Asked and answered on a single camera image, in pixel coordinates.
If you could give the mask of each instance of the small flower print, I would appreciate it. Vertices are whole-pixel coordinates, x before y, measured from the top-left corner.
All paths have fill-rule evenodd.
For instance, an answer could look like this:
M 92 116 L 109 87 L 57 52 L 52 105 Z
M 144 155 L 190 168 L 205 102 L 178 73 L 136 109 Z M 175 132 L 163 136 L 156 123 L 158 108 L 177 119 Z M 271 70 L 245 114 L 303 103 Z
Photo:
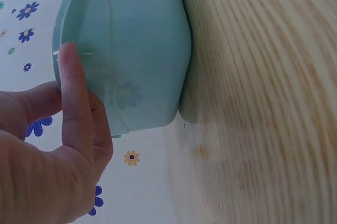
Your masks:
M 15 48 L 14 48 L 14 47 L 13 47 L 13 48 L 10 48 L 9 51 L 8 51 L 8 54 L 11 55 L 11 54 L 14 53 L 14 51 L 15 51 Z
M 38 120 L 30 124 L 26 133 L 26 137 L 30 136 L 33 131 L 35 136 L 40 137 L 43 133 L 42 125 L 49 126 L 52 124 L 52 122 L 53 122 L 52 117 L 48 116 L 44 119 Z
M 21 43 L 23 44 L 24 42 L 28 42 L 33 35 L 33 28 L 26 29 L 20 33 L 19 40 L 21 40 Z
M 137 101 L 142 101 L 143 96 L 139 93 L 141 88 L 134 85 L 131 81 L 126 82 L 122 85 L 117 85 L 117 105 L 120 110 L 130 107 L 136 107 Z
M 100 195 L 102 193 L 102 187 L 100 186 L 96 186 L 96 192 L 95 192 L 95 204 L 93 209 L 91 209 L 91 211 L 89 212 L 89 215 L 94 216 L 96 215 L 96 209 L 95 207 L 101 207 L 104 204 L 103 199 L 101 199 L 100 197 L 97 197 L 98 195 Z
M 6 34 L 7 34 L 7 30 L 3 30 L 3 31 L 0 33 L 0 38 L 4 37 Z
M 129 166 L 137 166 L 137 163 L 140 162 L 139 159 L 139 154 L 136 153 L 135 150 L 132 151 L 128 151 L 125 155 L 124 155 L 125 159 L 124 162 L 126 162 Z
M 31 16 L 31 13 L 37 11 L 37 7 L 40 4 L 37 2 L 33 2 L 32 4 L 27 4 L 25 8 L 22 8 L 20 10 L 20 14 L 16 16 L 16 18 L 19 18 L 19 21 L 21 21 L 23 18 L 29 18 Z
M 32 64 L 31 64 L 31 63 L 27 63 L 27 64 L 23 67 L 23 71 L 24 71 L 24 72 L 28 72 L 30 69 L 32 69 Z

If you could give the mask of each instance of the teal plastic container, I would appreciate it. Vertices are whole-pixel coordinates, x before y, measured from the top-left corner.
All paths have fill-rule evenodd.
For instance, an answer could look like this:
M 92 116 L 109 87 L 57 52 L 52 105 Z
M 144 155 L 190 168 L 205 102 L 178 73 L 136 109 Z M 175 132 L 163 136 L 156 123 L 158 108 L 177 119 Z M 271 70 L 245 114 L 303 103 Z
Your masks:
M 191 55 L 182 0 L 63 0 L 52 48 L 59 84 L 58 51 L 67 42 L 77 46 L 113 135 L 174 119 Z

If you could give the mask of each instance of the wood grain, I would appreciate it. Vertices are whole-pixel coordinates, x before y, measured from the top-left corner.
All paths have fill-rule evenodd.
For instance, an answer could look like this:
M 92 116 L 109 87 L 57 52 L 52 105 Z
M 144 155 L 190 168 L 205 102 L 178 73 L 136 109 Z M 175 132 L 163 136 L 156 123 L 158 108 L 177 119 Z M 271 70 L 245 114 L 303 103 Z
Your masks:
M 185 0 L 179 224 L 337 223 L 337 0 Z

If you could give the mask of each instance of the blue flower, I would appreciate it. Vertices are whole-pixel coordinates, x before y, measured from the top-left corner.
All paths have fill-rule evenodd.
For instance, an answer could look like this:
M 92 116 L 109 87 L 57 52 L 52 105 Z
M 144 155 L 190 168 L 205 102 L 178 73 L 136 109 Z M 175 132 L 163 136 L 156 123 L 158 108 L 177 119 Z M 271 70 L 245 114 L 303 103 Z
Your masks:
M 30 17 L 31 13 L 37 11 L 37 7 L 39 6 L 39 3 L 33 2 L 32 4 L 27 4 L 25 8 L 22 8 L 20 10 L 20 14 L 16 16 L 16 18 L 19 18 L 19 21 L 21 21 L 23 18 Z
M 26 29 L 20 33 L 19 40 L 21 40 L 21 43 L 23 44 L 24 42 L 28 42 L 33 35 L 33 28 Z
M 28 63 L 23 67 L 24 72 L 28 72 L 30 69 L 32 69 L 32 64 Z
M 34 130 L 34 135 L 39 137 L 42 135 L 43 133 L 43 129 L 42 129 L 42 125 L 44 126 L 49 126 L 50 124 L 52 124 L 53 119 L 51 116 L 48 116 L 47 118 L 38 120 L 32 124 L 29 125 L 27 133 L 26 133 L 26 137 L 30 136 L 31 133 Z
M 96 186 L 96 193 L 95 196 L 98 196 L 102 193 L 102 187 L 100 186 Z M 95 207 L 101 207 L 104 204 L 103 199 L 99 198 L 99 197 L 95 197 L 95 204 L 93 209 L 91 209 L 91 211 L 89 212 L 89 215 L 94 216 L 96 215 L 96 209 Z
M 137 101 L 142 101 L 143 96 L 138 93 L 141 90 L 139 86 L 134 85 L 131 81 L 122 85 L 117 85 L 117 105 L 120 110 L 125 109 L 128 105 L 136 107 Z

